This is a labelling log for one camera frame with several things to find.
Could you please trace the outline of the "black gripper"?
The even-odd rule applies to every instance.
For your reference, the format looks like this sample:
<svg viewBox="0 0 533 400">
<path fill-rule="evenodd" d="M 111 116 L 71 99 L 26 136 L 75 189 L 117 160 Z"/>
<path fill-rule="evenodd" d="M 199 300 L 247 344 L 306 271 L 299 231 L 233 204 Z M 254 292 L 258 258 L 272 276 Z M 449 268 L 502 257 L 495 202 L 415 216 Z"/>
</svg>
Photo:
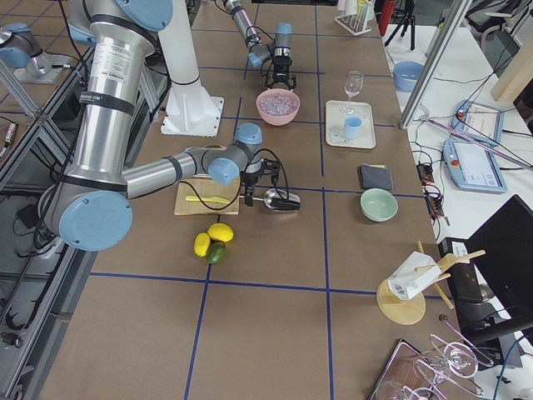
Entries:
<svg viewBox="0 0 533 400">
<path fill-rule="evenodd" d="M 290 73 L 292 60 L 290 56 L 274 56 L 271 60 L 271 66 L 266 72 L 265 84 L 267 88 L 273 88 L 276 85 L 289 86 L 289 90 L 296 88 L 296 76 Z"/>
<path fill-rule="evenodd" d="M 275 160 L 261 158 L 259 161 L 251 164 L 243 173 L 243 182 L 245 184 L 245 204 L 248 207 L 253 206 L 254 187 L 261 177 L 269 176 L 271 184 L 275 187 L 280 175 L 280 163 Z"/>
</svg>

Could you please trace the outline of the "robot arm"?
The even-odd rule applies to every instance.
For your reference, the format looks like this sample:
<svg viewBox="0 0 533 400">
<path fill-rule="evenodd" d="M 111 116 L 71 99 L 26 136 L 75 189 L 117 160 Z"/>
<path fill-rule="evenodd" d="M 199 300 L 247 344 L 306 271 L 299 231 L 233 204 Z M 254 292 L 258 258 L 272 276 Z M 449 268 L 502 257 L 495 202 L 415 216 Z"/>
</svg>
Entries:
<svg viewBox="0 0 533 400">
<path fill-rule="evenodd" d="M 183 1 L 74 1 L 68 21 L 78 40 L 95 47 L 81 130 L 72 165 L 48 193 L 44 222 L 72 247 L 102 251 L 119 243 L 132 225 L 130 200 L 206 173 L 217 183 L 237 179 L 262 145 L 253 123 L 237 129 L 225 148 L 190 148 L 125 168 L 127 141 L 145 59 L 163 51 L 171 92 L 167 134 L 217 133 L 223 101 L 202 86 Z"/>
<path fill-rule="evenodd" d="M 271 66 L 265 73 L 265 87 L 285 86 L 289 91 L 296 88 L 296 76 L 291 74 L 292 25 L 280 22 L 270 43 L 262 40 L 259 27 L 252 24 L 241 1 L 223 1 L 223 6 L 232 17 L 248 49 L 248 61 L 254 68 L 262 68 L 266 62 Z"/>
</svg>

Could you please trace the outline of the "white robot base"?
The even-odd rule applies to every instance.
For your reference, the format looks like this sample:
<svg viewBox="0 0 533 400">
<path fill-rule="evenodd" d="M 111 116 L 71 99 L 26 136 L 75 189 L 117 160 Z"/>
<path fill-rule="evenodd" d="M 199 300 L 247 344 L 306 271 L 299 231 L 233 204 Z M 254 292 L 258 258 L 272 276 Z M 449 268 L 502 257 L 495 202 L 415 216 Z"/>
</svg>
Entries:
<svg viewBox="0 0 533 400">
<path fill-rule="evenodd" d="M 172 7 L 169 25 L 158 34 L 171 80 L 162 133 L 213 138 L 224 99 L 210 96 L 202 85 L 186 3 L 174 1 Z"/>
</svg>

